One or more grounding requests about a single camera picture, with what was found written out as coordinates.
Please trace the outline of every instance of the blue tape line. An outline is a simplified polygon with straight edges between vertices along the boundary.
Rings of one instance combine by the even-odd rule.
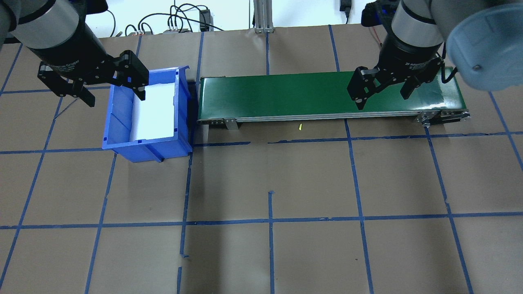
[[[203,51],[203,34],[204,32],[202,32],[200,35],[200,48],[198,49],[198,66],[196,68],[196,83],[199,83],[200,81],[201,54]]]
[[[180,254],[184,255],[185,252],[185,234],[187,230],[187,226],[185,223],[187,222],[187,212],[189,210],[189,193],[191,188],[191,171],[192,171],[192,156],[193,152],[190,153],[189,156],[189,164],[187,167],[187,181],[185,184],[185,200],[184,200],[184,216],[183,216],[183,223],[181,227],[181,237],[180,237]]]
[[[246,224],[246,223],[268,223],[268,219],[246,219],[246,220],[222,220],[222,221],[188,221],[187,225],[224,225],[224,224]]]
[[[43,150],[0,151],[0,154],[27,154],[27,153],[43,153]]]
[[[136,46],[136,56],[140,54],[140,46],[142,45],[142,35],[138,36],[138,46]]]
[[[176,278],[176,294],[181,291],[181,266],[178,267],[178,277]]]
[[[266,75],[270,74],[269,66],[269,33],[265,33],[265,63],[266,63]]]
[[[193,147],[214,147],[214,146],[239,146],[239,145],[249,145],[250,141],[245,142],[226,142],[226,143],[203,143],[203,144],[193,144]]]
[[[521,171],[523,171],[523,161],[521,160],[521,156],[519,155],[518,148],[516,147],[516,143],[514,142],[514,139],[512,138],[512,135],[510,134],[510,131],[508,130],[508,125],[505,122],[505,119],[503,118],[503,115],[501,113],[501,110],[499,109],[496,99],[494,98],[494,95],[492,95],[492,92],[488,93],[491,97],[492,103],[494,104],[494,107],[496,108],[497,115],[499,116],[499,119],[501,120],[501,123],[503,124],[503,128],[505,128],[505,132],[508,136],[508,139],[510,141],[510,144],[512,145],[512,149],[514,149],[514,154],[516,155],[516,158],[519,163],[519,167],[521,168]]]
[[[354,138],[351,138],[351,140],[352,141],[377,140],[377,139],[396,140],[396,139],[420,139],[420,138],[425,138],[425,135],[398,135],[398,136],[382,136],[382,137],[354,137]]]
[[[71,149],[49,149],[43,151],[44,153],[61,153],[61,152],[92,152],[92,151],[107,151],[102,148],[71,148]]]
[[[267,144],[311,143],[311,142],[339,142],[339,141],[347,141],[347,138],[280,140],[278,142],[268,142]]]
[[[365,220],[416,220],[416,219],[444,219],[447,214],[411,214],[402,216],[371,216]]]
[[[336,62],[336,71],[339,72],[338,52],[336,51],[336,42],[334,42],[334,34],[332,33],[332,26],[328,26],[328,32],[331,34],[332,50],[334,51],[334,61]]]
[[[105,210],[107,208],[107,195],[109,194],[109,190],[111,188],[112,176],[115,172],[115,165],[116,165],[116,153],[115,153],[114,157],[112,158],[111,170],[109,171],[109,177],[107,179],[107,187],[106,187],[105,195],[104,195],[104,203],[102,204],[102,207],[101,207],[100,219],[98,221],[98,226],[97,226],[98,229],[96,230],[95,244],[93,246],[93,254],[91,255],[89,271],[87,272],[87,282],[85,283],[84,294],[89,293],[89,288],[91,286],[91,277],[93,276],[93,268],[95,266],[96,252],[98,251],[98,243],[100,241],[101,229],[102,229],[102,225],[104,224]]]
[[[18,47],[18,51],[16,52],[15,58],[13,59],[13,63],[11,64],[11,67],[9,68],[9,71],[7,72],[7,76],[5,77],[4,84],[2,85],[2,88],[0,89],[0,96],[4,93],[5,86],[7,85],[7,81],[9,81],[9,77],[11,76],[11,73],[13,72],[13,69],[15,68],[16,61],[18,60],[18,56],[20,55],[20,51],[22,51],[22,44]]]
[[[436,151],[434,150],[434,145],[432,143],[432,139],[430,137],[430,132],[428,131],[428,128],[425,128],[425,134],[427,135],[427,141],[428,141],[428,145],[430,148],[430,152],[432,154],[432,159],[434,161],[434,167],[436,168],[436,173],[438,175],[439,185],[441,187],[441,193],[443,194],[443,200],[444,200],[445,206],[447,208],[447,216],[449,218],[450,226],[452,228],[452,234],[454,235],[454,241],[456,243],[456,248],[458,250],[459,260],[461,262],[461,267],[463,269],[465,281],[467,282],[467,288],[469,289],[469,294],[474,294],[474,290],[472,289],[472,284],[470,283],[469,271],[467,270],[467,265],[465,264],[465,258],[463,257],[463,251],[461,249],[461,243],[459,241],[458,231],[456,230],[456,224],[454,223],[454,217],[452,215],[452,210],[450,209],[450,204],[448,203],[447,191],[445,190],[445,184],[443,183],[443,177],[441,176],[441,170],[439,168],[438,159],[436,158]]]
[[[62,113],[64,113],[64,111],[68,110],[69,107],[71,107],[71,105],[73,105],[73,103],[75,103],[76,101],[78,101],[78,99],[74,99],[71,103],[69,103],[69,105],[67,105],[64,110],[62,110],[59,114],[57,114],[54,118],[56,119],[57,117],[59,117]]]
[[[177,227],[184,225],[181,221],[166,222],[130,222],[130,223],[104,223],[103,228],[141,228],[141,227]]]
[[[506,135],[504,132],[499,133],[469,133],[469,134],[436,134],[430,135],[432,138],[454,138],[454,137],[482,137],[482,136],[501,136]]]
[[[523,211],[500,211],[500,212],[470,212],[453,213],[454,218],[485,218],[485,217],[519,217]],[[367,220],[412,220],[412,219],[443,219],[448,214],[405,214],[393,216],[364,216]],[[360,217],[315,217],[315,218],[273,218],[269,219],[245,219],[245,220],[222,220],[222,221],[170,221],[170,222],[135,222],[135,223],[104,223],[103,228],[138,228],[138,227],[177,227],[182,225],[228,225],[228,224],[252,224],[269,222],[329,222],[329,221],[359,221]],[[96,223],[77,224],[25,224],[21,229],[71,229],[71,228],[97,228]],[[16,225],[0,225],[0,230],[13,230]]]
[[[201,70],[201,57],[202,57],[202,52],[203,52],[203,38],[204,38],[204,32],[201,32],[201,35],[200,35],[200,47],[198,49],[198,66],[196,68],[196,82],[197,82],[197,85],[200,81],[200,70]],[[190,139],[189,139],[189,143],[191,146],[194,145],[194,134],[195,134],[195,128],[196,128],[196,120],[197,120],[197,116],[194,115],[194,119],[193,119],[193,124],[192,124],[192,129],[191,129],[191,134],[190,134]],[[189,210],[189,193],[190,193],[190,187],[191,187],[191,171],[192,171],[192,158],[193,158],[193,155],[194,153],[191,152],[189,154],[189,163],[188,163],[188,166],[187,166],[187,181],[186,181],[186,184],[185,184],[185,200],[184,200],[184,216],[183,216],[183,225],[181,226],[181,236],[180,236],[180,255],[184,256],[184,252],[185,252],[185,234],[186,234],[186,231],[187,231],[187,213],[188,213],[188,210]]]
[[[79,229],[79,228],[96,228],[95,223],[72,223],[72,224],[25,224],[22,229]]]
[[[367,280],[369,283],[369,292],[370,292],[370,294],[374,294],[374,286],[372,284],[372,274],[370,271],[369,250],[367,247],[367,235],[365,234],[365,219],[363,217],[363,209],[361,207],[361,198],[360,198],[360,191],[359,191],[359,185],[358,185],[358,175],[356,173],[356,163],[354,161],[353,142],[352,142],[352,138],[350,136],[349,124],[347,123],[347,119],[345,119],[345,132],[347,133],[347,139],[348,139],[347,142],[349,143],[350,167],[352,168],[352,172],[353,172],[354,190],[356,192],[356,203],[358,205],[358,216],[360,219],[361,241],[363,244],[363,255],[365,257],[365,268],[367,269]]]
[[[0,154],[28,154],[28,153],[61,153],[61,152],[86,152],[104,151],[102,148],[73,148],[73,149],[48,149],[48,150],[18,150],[0,151]]]
[[[270,294],[275,292],[274,282],[274,234],[272,232],[272,195],[274,191],[269,191],[269,263],[270,263]]]
[[[55,117],[58,113],[58,111],[60,111],[60,106],[62,105],[62,98],[60,98],[60,100],[58,101],[58,105],[56,106],[56,111],[54,112],[54,116]],[[51,122],[51,127],[49,128],[49,132],[47,134],[47,139],[46,139],[46,143],[43,147],[43,149],[47,149],[47,146],[49,145],[49,140],[51,139],[51,133],[53,132],[53,128],[54,128],[54,124],[55,124],[56,120],[53,118],[52,122]],[[22,223],[24,222],[24,218],[26,216],[26,212],[27,212],[27,208],[29,207],[29,201],[31,200],[31,196],[32,196],[32,192],[33,190],[35,189],[35,184],[36,184],[36,180],[38,178],[38,174],[40,172],[40,168],[42,167],[42,162],[43,162],[43,157],[44,157],[45,153],[42,153],[42,155],[40,155],[40,160],[38,161],[38,166],[36,168],[36,171],[35,171],[35,176],[33,177],[33,181],[31,183],[31,188],[29,188],[29,193],[27,195],[27,199],[26,199],[26,202],[24,204],[24,208],[22,210],[22,214],[20,216],[20,220],[18,221],[18,226],[16,228],[16,232],[15,232],[15,236],[13,237],[13,242],[11,243],[11,247],[9,249],[9,253],[7,255],[7,259],[6,259],[6,262],[4,264],[4,270],[2,271],[2,275],[0,276],[0,289],[2,288],[2,285],[4,284],[4,279],[5,279],[5,275],[7,273],[7,268],[9,267],[9,263],[11,261],[11,257],[13,256],[13,251],[15,250],[15,245],[16,245],[16,241],[18,240],[18,234],[20,233],[20,230],[22,228]]]
[[[452,216],[455,218],[515,217],[523,216],[523,211],[453,213]]]
[[[40,90],[19,90],[19,91],[5,91],[3,94],[20,94],[20,93],[43,93],[50,92],[49,89],[40,89]]]

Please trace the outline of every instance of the conveyor belt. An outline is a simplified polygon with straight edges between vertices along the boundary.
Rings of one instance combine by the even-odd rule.
[[[416,89],[408,100],[401,84],[372,96],[359,111],[347,93],[353,72],[328,72],[201,80],[198,122],[335,119],[357,117],[463,116],[467,107],[456,80],[442,84],[440,76]],[[449,121],[459,121],[459,117]]]

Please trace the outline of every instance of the plastic storage bin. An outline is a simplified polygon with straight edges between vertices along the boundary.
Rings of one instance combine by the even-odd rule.
[[[161,162],[166,158],[187,156],[192,151],[188,142],[187,128],[187,101],[190,99],[185,78],[187,68],[189,67],[182,66],[149,71],[149,86],[146,88],[145,101],[139,101],[133,91],[126,87],[111,85],[102,149],[114,150],[131,162],[152,160]],[[174,89],[174,95],[171,96],[171,91],[157,95],[149,90],[153,87],[169,87],[171,90]],[[152,108],[149,106],[149,112],[152,112],[149,114],[150,117],[138,121],[138,116],[141,114],[137,113],[137,110],[145,108],[146,105],[141,103],[155,103],[154,99],[160,99],[158,96],[161,96],[163,101],[168,99],[167,105]],[[141,128],[139,134],[135,130],[139,126],[138,122]],[[146,138],[147,136],[144,135],[144,131],[145,133],[150,131],[154,136],[158,129],[165,129],[166,126],[169,129],[174,126],[172,131],[167,130],[166,137]]]

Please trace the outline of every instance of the metal bracket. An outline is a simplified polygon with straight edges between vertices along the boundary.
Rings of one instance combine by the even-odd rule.
[[[210,126],[223,126],[228,130],[238,130],[238,122],[235,118],[223,118],[223,119],[213,119],[213,120],[205,120],[205,121],[198,121],[200,125],[210,125]]]
[[[442,125],[449,122],[464,121],[470,118],[470,113],[465,111],[422,111],[417,117],[416,122],[422,124],[423,127],[428,128],[434,125]]]
[[[225,126],[228,130],[237,130],[238,129],[238,123],[236,123],[235,118],[225,118],[223,119],[225,122]]]

